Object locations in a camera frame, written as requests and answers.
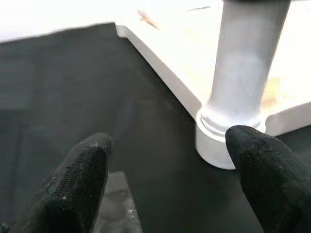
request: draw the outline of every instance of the white circular base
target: white circular base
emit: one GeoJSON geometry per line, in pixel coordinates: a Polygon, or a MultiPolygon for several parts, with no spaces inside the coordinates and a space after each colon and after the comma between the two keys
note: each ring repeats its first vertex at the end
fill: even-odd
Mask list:
{"type": "MultiPolygon", "coordinates": [[[[201,120],[201,110],[196,116],[196,149],[209,164],[227,170],[234,170],[234,164],[225,145],[225,132],[216,132],[206,128],[201,120]]],[[[264,132],[265,123],[257,130],[264,132]]]]}

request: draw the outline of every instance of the dark gray table surface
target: dark gray table surface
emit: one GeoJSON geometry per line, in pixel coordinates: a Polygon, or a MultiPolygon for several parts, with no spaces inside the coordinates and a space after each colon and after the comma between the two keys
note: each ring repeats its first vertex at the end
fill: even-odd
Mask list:
{"type": "MultiPolygon", "coordinates": [[[[145,233],[261,233],[235,171],[205,163],[195,123],[113,24],[0,44],[0,221],[71,146],[113,136],[145,233]]],[[[311,127],[283,140],[311,166],[311,127]]]]}

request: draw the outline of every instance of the white cylindrical post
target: white cylindrical post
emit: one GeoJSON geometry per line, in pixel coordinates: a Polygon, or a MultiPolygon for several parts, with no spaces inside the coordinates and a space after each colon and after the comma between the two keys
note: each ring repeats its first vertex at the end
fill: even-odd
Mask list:
{"type": "Polygon", "coordinates": [[[225,147],[233,125],[265,131],[260,102],[290,1],[224,1],[213,87],[197,116],[196,144],[210,164],[234,169],[225,147]]]}

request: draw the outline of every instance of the black textured gripper pad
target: black textured gripper pad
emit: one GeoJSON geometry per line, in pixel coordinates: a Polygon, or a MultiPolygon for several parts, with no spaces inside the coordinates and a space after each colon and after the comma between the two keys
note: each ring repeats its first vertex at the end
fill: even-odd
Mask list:
{"type": "Polygon", "coordinates": [[[266,233],[311,233],[311,174],[280,140],[251,127],[225,134],[242,190],[266,233]]]}
{"type": "Polygon", "coordinates": [[[113,141],[96,133],[76,144],[44,180],[9,233],[89,233],[108,176],[113,141]]]}

